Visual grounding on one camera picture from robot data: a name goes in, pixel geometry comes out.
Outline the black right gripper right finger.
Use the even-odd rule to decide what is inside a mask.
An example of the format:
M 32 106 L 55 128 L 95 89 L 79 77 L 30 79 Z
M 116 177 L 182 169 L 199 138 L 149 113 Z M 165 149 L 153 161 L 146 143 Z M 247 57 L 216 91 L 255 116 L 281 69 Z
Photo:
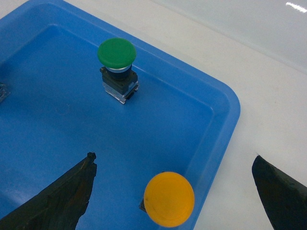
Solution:
M 275 230 L 305 230 L 307 187 L 260 155 L 253 162 L 252 175 L 272 227 Z

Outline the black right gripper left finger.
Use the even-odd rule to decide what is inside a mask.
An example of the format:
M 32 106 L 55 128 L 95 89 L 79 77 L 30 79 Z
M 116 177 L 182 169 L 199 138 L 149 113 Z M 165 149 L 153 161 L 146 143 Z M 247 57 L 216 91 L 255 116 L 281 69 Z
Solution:
M 97 172 L 87 156 L 33 198 L 0 220 L 2 230 L 74 230 L 86 212 Z

